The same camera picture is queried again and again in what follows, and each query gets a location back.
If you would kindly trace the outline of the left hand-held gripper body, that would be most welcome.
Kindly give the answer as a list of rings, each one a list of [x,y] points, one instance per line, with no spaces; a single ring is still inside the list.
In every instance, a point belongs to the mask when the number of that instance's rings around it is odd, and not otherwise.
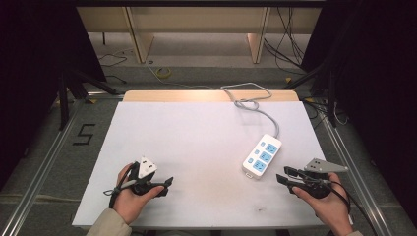
[[[148,193],[156,186],[165,186],[164,183],[152,183],[151,179],[156,170],[157,166],[148,158],[142,156],[139,161],[131,165],[126,186],[138,196]]]

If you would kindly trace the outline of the person's right hand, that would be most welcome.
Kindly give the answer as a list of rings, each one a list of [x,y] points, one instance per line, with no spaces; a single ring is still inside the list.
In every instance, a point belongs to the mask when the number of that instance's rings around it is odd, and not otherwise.
[[[340,186],[340,180],[335,173],[330,173],[329,180],[332,182],[332,188],[337,191],[343,199],[341,199],[337,194],[331,193],[325,198],[316,199],[308,194],[306,191],[294,187],[293,192],[295,195],[302,200],[304,200],[310,207],[314,210],[317,217],[325,223],[325,220],[330,219],[341,219],[341,218],[348,218],[348,206],[345,204],[345,200],[347,199],[347,194]]]

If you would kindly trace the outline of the white power strip blue sockets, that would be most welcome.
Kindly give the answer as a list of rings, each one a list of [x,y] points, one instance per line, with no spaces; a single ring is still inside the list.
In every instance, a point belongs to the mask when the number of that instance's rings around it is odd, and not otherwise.
[[[248,178],[260,179],[281,147],[282,141],[264,134],[242,163],[245,175]]]

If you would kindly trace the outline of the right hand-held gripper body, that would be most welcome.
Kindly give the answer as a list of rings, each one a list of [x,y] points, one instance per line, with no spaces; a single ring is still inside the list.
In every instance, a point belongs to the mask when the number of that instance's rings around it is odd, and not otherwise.
[[[313,158],[303,169],[296,169],[295,176],[300,177],[300,188],[316,199],[322,199],[332,190],[328,175],[330,172],[347,172],[348,167]]]

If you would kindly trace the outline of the aluminium floor rail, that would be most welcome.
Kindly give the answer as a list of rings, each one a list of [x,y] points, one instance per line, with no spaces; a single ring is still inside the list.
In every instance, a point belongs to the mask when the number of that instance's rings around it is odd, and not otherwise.
[[[388,227],[386,218],[377,205],[377,201],[374,199],[371,190],[367,187],[358,165],[354,163],[347,144],[337,129],[332,126],[327,116],[320,114],[320,117],[342,164],[348,167],[347,175],[355,190],[356,200],[361,203],[359,209],[377,236],[392,236],[392,231]]]
[[[75,100],[70,105],[70,116],[67,123],[62,129],[58,131],[54,137],[53,142],[49,146],[47,154],[42,158],[38,168],[33,168],[33,175],[28,179],[27,186],[21,194],[0,193],[0,204],[14,204],[15,208],[11,211],[5,226],[0,230],[1,236],[17,236],[21,230],[25,220],[28,217],[30,209],[38,198],[46,200],[48,203],[51,201],[61,201],[61,198],[52,198],[41,196],[40,190],[51,171],[54,162],[56,161],[68,135],[74,125],[75,119],[83,107],[84,102],[82,100]]]

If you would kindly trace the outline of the light wooden shelf unit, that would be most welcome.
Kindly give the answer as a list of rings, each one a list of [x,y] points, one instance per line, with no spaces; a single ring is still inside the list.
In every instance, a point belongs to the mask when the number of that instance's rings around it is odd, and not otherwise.
[[[265,35],[313,32],[321,10],[296,7],[80,7],[88,32],[126,32],[137,61],[146,61],[156,33],[245,33],[252,60],[261,61]]]

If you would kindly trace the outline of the person's left hand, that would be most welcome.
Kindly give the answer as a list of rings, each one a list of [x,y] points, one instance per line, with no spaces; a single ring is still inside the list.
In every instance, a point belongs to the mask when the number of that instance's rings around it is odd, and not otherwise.
[[[145,205],[162,190],[162,186],[157,186],[142,196],[134,194],[130,189],[122,190],[114,202],[113,209],[127,224],[131,224],[139,217]]]

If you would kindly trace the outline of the black metal stand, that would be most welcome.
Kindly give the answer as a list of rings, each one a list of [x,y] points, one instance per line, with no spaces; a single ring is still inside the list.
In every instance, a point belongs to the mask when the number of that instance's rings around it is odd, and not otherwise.
[[[283,89],[295,89],[298,86],[314,79],[314,84],[311,87],[311,94],[326,94],[327,95],[327,111],[326,115],[328,121],[335,128],[336,127],[336,115],[335,112],[335,78],[334,72],[331,70],[331,63],[329,60],[325,60],[320,66],[306,75],[302,76],[298,80],[289,85],[283,87]]]
[[[96,80],[94,77],[72,67],[63,70],[58,78],[58,94],[60,101],[61,123],[60,130],[63,130],[70,118],[68,92],[75,99],[87,100],[89,95],[83,83],[88,83],[109,94],[118,95],[119,92],[103,82]]]

